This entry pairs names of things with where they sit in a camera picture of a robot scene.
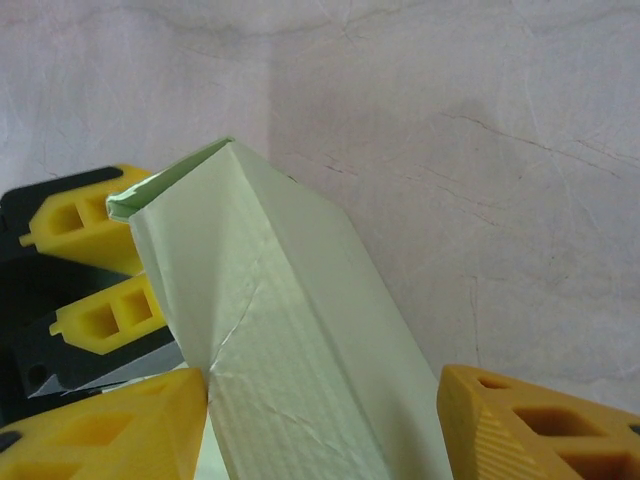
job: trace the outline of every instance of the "pale green paper box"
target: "pale green paper box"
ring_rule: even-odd
[[[451,478],[437,381],[339,208],[230,138],[107,205],[231,478]]]

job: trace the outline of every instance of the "yellow 3d printed part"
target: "yellow 3d printed part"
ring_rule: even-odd
[[[200,370],[166,373],[6,426],[0,480],[191,480],[206,418]]]
[[[122,176],[48,197],[29,222],[22,246],[38,252],[128,275],[142,270],[129,227],[109,220],[105,199],[149,176],[117,165]]]
[[[62,307],[56,317],[51,335],[100,355],[166,325],[145,274]]]
[[[464,366],[446,366],[438,416],[456,480],[640,478],[640,417]]]

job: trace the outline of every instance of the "triangular yellow piece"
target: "triangular yellow piece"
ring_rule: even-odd
[[[456,480],[640,479],[640,417],[631,413],[449,365],[438,416]]]
[[[200,370],[166,373],[4,427],[0,480],[191,480],[206,418]]]

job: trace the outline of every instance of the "ridged texture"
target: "ridged texture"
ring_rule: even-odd
[[[475,445],[480,480],[548,478],[488,408],[480,414]]]

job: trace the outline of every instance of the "black plastic part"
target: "black plastic part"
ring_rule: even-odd
[[[60,392],[101,378],[147,353],[173,342],[167,327],[109,354],[96,355],[51,336],[55,311],[126,278],[115,272],[38,253],[22,247],[29,221],[50,195],[123,175],[115,167],[17,188],[0,199],[0,423],[59,406],[55,396],[32,396],[56,375]],[[65,395],[65,401],[82,398]]]
[[[22,434],[14,430],[0,433],[0,453],[4,452],[21,438]]]

